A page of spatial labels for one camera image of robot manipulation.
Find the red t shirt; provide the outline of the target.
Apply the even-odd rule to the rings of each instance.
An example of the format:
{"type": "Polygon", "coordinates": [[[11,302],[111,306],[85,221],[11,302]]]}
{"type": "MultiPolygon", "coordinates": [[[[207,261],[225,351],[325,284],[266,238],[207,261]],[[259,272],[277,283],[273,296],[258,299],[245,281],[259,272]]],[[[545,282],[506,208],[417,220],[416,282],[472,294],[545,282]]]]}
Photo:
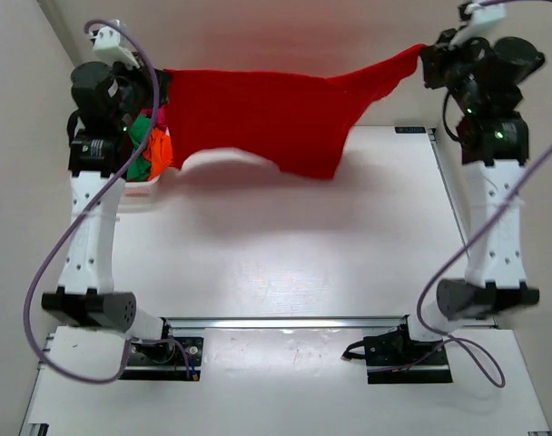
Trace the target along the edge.
{"type": "Polygon", "coordinates": [[[282,172],[334,177],[350,129],[371,104],[415,73],[422,44],[355,72],[173,70],[165,119],[173,167],[213,149],[237,149],[282,172]]]}

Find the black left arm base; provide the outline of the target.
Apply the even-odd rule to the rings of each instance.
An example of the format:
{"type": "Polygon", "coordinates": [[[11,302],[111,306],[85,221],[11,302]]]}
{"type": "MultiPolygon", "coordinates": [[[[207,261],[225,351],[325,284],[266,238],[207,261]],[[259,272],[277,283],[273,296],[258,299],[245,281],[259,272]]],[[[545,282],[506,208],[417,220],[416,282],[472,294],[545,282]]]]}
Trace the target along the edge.
{"type": "Polygon", "coordinates": [[[175,343],[134,343],[121,375],[122,381],[198,382],[202,377],[204,330],[173,328],[175,343]]]}

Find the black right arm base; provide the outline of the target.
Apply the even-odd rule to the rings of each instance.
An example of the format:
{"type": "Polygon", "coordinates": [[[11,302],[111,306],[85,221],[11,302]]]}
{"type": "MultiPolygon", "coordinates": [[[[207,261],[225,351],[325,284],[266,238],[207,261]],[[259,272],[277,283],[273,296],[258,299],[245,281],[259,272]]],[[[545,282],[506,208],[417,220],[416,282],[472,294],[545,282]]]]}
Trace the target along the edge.
{"type": "Polygon", "coordinates": [[[365,336],[350,344],[341,358],[365,361],[369,385],[453,382],[447,352],[441,342],[412,341],[402,332],[365,336]]]}

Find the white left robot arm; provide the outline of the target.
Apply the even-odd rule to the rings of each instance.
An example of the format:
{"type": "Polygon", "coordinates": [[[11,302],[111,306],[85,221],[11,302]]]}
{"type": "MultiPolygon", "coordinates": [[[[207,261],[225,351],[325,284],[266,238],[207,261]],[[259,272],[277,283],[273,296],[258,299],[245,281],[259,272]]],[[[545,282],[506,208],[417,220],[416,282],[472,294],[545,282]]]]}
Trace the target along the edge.
{"type": "Polygon", "coordinates": [[[131,292],[114,289],[114,227],[132,155],[129,130],[148,106],[168,101],[170,74],[145,67],[88,62],[71,74],[77,106],[68,122],[68,170],[72,223],[57,288],[42,296],[45,312],[70,327],[114,332],[125,339],[158,341],[168,329],[162,318],[141,310],[131,292]]]}

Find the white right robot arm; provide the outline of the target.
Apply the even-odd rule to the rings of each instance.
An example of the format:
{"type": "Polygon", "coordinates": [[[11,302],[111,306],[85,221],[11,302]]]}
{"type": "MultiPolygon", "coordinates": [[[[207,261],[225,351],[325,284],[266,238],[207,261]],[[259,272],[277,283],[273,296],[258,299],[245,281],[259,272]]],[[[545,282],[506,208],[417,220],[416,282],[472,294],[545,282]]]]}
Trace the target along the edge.
{"type": "Polygon", "coordinates": [[[529,159],[529,129],[517,107],[520,84],[546,61],[530,42],[503,37],[463,39],[454,28],[420,52],[424,85],[445,88],[462,112],[456,128],[468,184],[471,235],[461,279],[437,275],[429,304],[407,319],[409,338],[436,342],[465,320],[487,319],[535,306],[540,291],[527,283],[522,263],[518,182],[529,159]]]}

